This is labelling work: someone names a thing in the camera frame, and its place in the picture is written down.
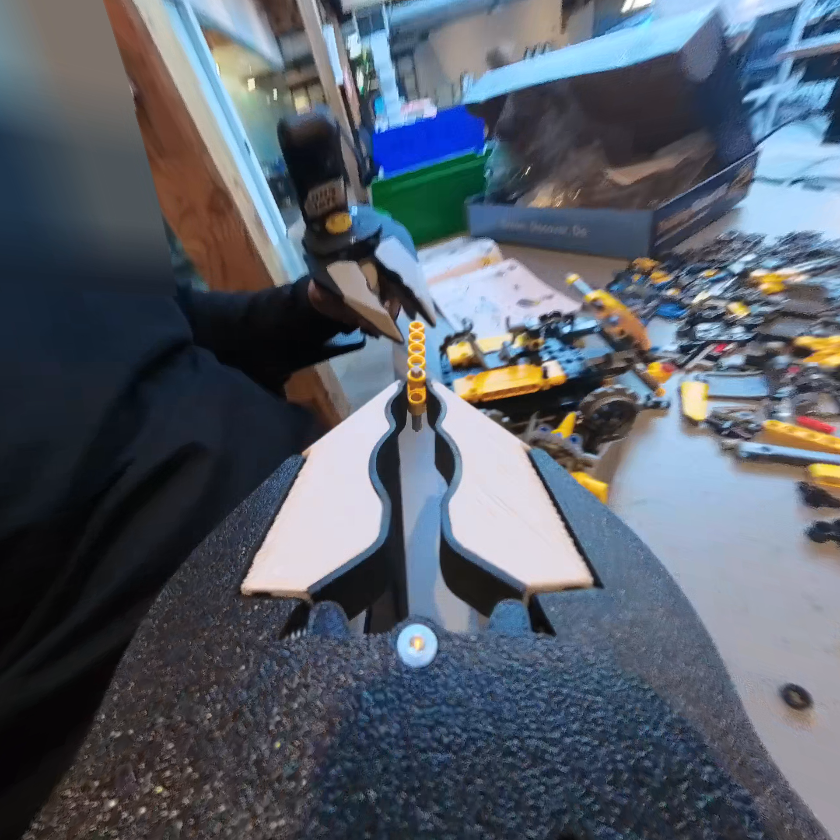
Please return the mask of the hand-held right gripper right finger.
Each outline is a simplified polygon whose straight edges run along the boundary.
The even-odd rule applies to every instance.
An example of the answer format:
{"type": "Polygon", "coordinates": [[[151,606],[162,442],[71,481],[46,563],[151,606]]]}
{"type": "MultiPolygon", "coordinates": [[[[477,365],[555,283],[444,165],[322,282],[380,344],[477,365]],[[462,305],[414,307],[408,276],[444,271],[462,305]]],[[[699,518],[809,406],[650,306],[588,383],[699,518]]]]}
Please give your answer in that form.
{"type": "Polygon", "coordinates": [[[439,382],[429,386],[447,483],[441,566],[459,597],[589,589],[595,577],[530,456],[530,447],[439,382]]]}

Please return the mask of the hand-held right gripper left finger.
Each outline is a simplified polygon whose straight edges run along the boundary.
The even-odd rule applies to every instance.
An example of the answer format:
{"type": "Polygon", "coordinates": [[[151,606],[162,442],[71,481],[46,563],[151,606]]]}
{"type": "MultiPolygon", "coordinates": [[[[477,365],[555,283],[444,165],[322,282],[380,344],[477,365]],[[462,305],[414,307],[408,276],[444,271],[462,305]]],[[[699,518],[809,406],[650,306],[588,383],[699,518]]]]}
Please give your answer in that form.
{"type": "Polygon", "coordinates": [[[303,453],[303,466],[240,585],[242,595],[315,599],[380,536],[371,457],[392,431],[388,385],[303,453]]]}

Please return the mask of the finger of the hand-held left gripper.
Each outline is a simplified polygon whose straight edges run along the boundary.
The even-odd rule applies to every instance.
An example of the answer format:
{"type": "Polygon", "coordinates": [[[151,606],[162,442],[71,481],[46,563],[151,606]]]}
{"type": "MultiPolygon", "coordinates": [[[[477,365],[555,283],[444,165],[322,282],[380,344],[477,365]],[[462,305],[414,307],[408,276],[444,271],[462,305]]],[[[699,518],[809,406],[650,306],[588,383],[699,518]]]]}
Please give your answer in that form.
{"type": "Polygon", "coordinates": [[[384,270],[393,295],[406,315],[434,327],[437,322],[434,302],[414,247],[396,236],[387,236],[376,246],[374,261],[384,270]]]}
{"type": "Polygon", "coordinates": [[[327,265],[327,273],[342,298],[353,312],[371,328],[373,335],[394,343],[404,343],[402,331],[386,310],[367,276],[355,261],[335,261],[327,265]]]}

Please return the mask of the yellow thin toy beam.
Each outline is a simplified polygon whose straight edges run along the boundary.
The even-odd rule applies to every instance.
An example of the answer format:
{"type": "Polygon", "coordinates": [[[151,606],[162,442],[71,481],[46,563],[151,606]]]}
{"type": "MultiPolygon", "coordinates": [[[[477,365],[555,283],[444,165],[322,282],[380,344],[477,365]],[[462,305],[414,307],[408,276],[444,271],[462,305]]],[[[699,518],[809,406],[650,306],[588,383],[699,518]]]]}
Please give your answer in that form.
{"type": "Polygon", "coordinates": [[[425,404],[426,392],[426,333],[425,325],[412,321],[408,325],[406,341],[406,387],[409,403],[420,406],[425,404]]]}

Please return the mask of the person's left forearm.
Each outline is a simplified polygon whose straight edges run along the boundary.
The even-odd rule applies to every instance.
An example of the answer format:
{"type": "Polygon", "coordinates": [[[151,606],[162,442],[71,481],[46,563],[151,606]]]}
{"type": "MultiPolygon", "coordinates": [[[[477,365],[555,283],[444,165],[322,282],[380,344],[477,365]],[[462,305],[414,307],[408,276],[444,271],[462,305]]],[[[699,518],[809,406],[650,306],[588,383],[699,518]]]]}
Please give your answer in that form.
{"type": "Polygon", "coordinates": [[[342,332],[313,309],[308,280],[246,292],[199,290],[177,280],[175,297],[199,347],[279,395],[293,374],[366,344],[361,330],[342,332]]]}

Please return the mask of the grey desk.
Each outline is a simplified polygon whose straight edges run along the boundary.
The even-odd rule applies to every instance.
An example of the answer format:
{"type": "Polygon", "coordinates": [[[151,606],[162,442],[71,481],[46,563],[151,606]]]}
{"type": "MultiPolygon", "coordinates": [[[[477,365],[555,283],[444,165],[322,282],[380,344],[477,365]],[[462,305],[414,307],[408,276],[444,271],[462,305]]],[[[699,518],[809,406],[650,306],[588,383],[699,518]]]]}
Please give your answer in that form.
{"type": "MultiPolygon", "coordinates": [[[[733,211],[683,244],[719,234],[782,236],[798,230],[838,238],[838,146],[820,145],[816,129],[788,126],[763,146],[758,179],[733,211]]],[[[579,273],[603,286],[623,260],[502,245],[541,280],[560,289],[579,273]]],[[[353,407],[395,374],[405,354],[372,341],[345,365],[353,407]]],[[[723,453],[706,431],[684,423],[676,394],[666,413],[644,413],[630,436],[605,455],[597,475],[610,486],[610,507],[646,542],[675,578],[714,638],[752,724],[793,788],[832,838],[838,838],[838,548],[804,535],[820,514],[797,500],[804,473],[783,465],[744,464],[723,453]],[[794,712],[784,684],[806,688],[814,708],[794,712]]],[[[437,567],[438,504],[445,483],[432,464],[434,437],[411,428],[400,438],[406,559],[412,609],[447,628],[478,626],[437,567]]]]}

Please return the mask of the person's left hand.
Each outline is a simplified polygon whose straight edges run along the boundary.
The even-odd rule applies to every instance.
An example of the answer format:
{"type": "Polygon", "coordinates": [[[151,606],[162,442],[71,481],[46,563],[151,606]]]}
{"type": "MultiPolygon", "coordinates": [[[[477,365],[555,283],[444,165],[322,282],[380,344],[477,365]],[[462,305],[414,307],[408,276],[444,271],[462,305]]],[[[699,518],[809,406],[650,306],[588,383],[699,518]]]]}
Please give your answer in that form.
{"type": "Polygon", "coordinates": [[[342,332],[361,330],[367,332],[368,325],[355,310],[332,291],[321,287],[315,280],[308,280],[308,300],[313,309],[324,319],[340,325],[342,332]]]}

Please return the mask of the green plastic bin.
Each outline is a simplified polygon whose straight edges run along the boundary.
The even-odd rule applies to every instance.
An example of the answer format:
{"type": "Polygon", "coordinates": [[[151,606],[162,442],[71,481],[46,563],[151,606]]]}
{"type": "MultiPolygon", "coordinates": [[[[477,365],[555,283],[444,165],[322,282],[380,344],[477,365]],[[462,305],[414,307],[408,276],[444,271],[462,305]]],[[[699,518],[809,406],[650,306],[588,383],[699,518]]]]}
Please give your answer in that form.
{"type": "Polygon", "coordinates": [[[466,204],[485,189],[488,152],[469,152],[412,171],[379,178],[372,205],[406,228],[416,247],[468,229],[466,204]]]}

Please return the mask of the toy wheel gear subassembly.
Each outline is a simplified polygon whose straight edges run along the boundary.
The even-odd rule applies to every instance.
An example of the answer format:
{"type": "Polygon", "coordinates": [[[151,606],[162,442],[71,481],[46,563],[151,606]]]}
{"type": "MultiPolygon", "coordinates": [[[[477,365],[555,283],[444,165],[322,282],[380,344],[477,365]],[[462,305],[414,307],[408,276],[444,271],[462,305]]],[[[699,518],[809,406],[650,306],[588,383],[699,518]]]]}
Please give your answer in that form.
{"type": "Polygon", "coordinates": [[[601,503],[607,504],[609,484],[596,478],[594,474],[601,460],[600,455],[587,451],[583,437],[574,431],[577,417],[575,412],[567,413],[559,425],[552,427],[540,422],[534,414],[518,437],[526,446],[546,453],[579,485],[591,492],[601,503]]]}

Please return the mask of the instruction booklet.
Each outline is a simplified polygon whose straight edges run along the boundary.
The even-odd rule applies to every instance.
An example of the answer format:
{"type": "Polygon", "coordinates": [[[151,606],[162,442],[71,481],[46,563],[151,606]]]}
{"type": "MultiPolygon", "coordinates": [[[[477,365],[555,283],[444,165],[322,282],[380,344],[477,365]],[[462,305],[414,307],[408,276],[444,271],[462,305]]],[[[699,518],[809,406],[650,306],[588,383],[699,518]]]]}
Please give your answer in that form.
{"type": "Polygon", "coordinates": [[[577,312],[576,297],[556,290],[489,238],[457,237],[418,251],[436,310],[453,329],[472,322],[479,338],[502,335],[508,323],[577,312]]]}

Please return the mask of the blue plastic bin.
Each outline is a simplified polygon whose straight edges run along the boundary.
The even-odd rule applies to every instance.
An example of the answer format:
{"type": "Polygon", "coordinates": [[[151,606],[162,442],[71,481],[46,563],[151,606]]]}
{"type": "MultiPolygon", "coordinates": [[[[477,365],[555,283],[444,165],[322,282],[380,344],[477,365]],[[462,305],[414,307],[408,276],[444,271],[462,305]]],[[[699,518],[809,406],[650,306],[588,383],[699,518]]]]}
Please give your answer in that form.
{"type": "Polygon", "coordinates": [[[387,129],[373,136],[374,173],[391,176],[444,159],[480,152],[486,141],[484,122],[456,106],[387,129]]]}

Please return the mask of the yellow toy vehicle model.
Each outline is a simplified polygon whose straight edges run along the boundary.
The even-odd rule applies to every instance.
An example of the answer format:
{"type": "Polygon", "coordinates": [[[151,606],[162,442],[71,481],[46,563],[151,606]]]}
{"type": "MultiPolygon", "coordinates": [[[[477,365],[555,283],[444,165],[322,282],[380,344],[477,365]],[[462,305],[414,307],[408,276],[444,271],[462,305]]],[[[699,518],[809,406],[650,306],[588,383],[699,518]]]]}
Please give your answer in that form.
{"type": "Polygon", "coordinates": [[[478,338],[465,320],[440,345],[443,380],[514,434],[534,414],[554,427],[575,412],[584,448],[600,454],[642,411],[669,406],[665,383],[676,364],[656,354],[642,321],[613,294],[576,274],[565,280],[581,310],[508,323],[492,339],[478,338]]]}

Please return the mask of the dark blue cardboard box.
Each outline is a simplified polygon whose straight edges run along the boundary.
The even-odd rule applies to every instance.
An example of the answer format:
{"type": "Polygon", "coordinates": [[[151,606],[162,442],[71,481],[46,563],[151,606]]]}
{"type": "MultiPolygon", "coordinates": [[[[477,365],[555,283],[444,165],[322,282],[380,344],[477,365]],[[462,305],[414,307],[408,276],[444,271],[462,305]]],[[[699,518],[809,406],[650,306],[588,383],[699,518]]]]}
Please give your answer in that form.
{"type": "Polygon", "coordinates": [[[505,97],[563,82],[584,112],[633,132],[654,152],[706,130],[715,159],[697,184],[655,209],[552,209],[466,204],[469,231],[500,243],[610,258],[657,256],[730,212],[748,194],[758,149],[737,63],[714,6],[666,17],[523,59],[480,78],[465,97],[490,132],[505,97]]]}

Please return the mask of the person's dark clothing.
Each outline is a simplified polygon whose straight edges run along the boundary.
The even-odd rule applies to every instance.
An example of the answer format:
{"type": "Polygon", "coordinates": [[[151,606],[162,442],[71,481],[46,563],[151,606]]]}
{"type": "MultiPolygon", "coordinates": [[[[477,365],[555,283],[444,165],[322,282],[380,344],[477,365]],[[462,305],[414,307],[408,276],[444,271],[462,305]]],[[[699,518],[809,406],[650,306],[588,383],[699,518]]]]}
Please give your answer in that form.
{"type": "Polygon", "coordinates": [[[2,284],[2,838],[72,762],[162,586],[312,427],[198,346],[175,295],[2,284]]]}

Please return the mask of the pile of loose toy pieces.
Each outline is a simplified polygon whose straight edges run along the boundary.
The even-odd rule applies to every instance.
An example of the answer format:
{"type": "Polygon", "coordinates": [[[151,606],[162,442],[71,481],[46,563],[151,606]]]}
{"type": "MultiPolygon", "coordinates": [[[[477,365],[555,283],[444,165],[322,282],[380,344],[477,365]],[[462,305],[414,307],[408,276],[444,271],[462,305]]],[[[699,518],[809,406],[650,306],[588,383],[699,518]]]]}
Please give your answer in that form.
{"type": "Polygon", "coordinates": [[[606,287],[648,325],[674,324],[655,349],[684,380],[707,382],[710,433],[743,464],[803,468],[799,501],[833,518],[805,528],[838,546],[838,239],[729,231],[704,245],[639,258],[606,287]]]}

